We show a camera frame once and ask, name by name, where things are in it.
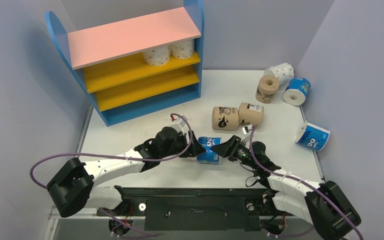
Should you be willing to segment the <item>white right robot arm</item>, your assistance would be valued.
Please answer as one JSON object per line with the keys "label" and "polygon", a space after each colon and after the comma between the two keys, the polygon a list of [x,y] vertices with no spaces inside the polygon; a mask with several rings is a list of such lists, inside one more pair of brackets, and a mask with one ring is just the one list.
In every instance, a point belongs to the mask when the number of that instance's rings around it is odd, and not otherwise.
{"label": "white right robot arm", "polygon": [[311,224],[324,240],[340,240],[361,224],[356,209],[333,181],[304,180],[274,164],[266,145],[254,141],[250,148],[238,136],[210,148],[222,158],[239,161],[252,169],[258,182],[267,188],[262,207],[269,213],[287,212]]}

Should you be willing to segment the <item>brown cartoon paper roll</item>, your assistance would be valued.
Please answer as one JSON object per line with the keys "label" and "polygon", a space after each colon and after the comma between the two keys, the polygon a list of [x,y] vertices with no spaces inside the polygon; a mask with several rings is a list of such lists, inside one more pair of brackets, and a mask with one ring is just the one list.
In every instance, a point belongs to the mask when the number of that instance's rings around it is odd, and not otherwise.
{"label": "brown cartoon paper roll", "polygon": [[215,106],[212,110],[214,130],[235,131],[239,126],[239,110],[236,107]]}

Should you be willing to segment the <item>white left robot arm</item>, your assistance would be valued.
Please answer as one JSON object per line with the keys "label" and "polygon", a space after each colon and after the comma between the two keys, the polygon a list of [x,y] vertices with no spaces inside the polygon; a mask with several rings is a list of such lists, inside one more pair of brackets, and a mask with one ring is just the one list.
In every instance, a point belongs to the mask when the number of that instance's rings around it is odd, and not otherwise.
{"label": "white left robot arm", "polygon": [[150,138],[116,158],[82,162],[69,159],[48,182],[46,189],[59,214],[71,217],[84,208],[104,208],[116,215],[129,209],[129,201],[115,186],[102,184],[127,174],[142,173],[160,164],[166,157],[194,158],[205,153],[193,131],[184,133],[164,127]]}

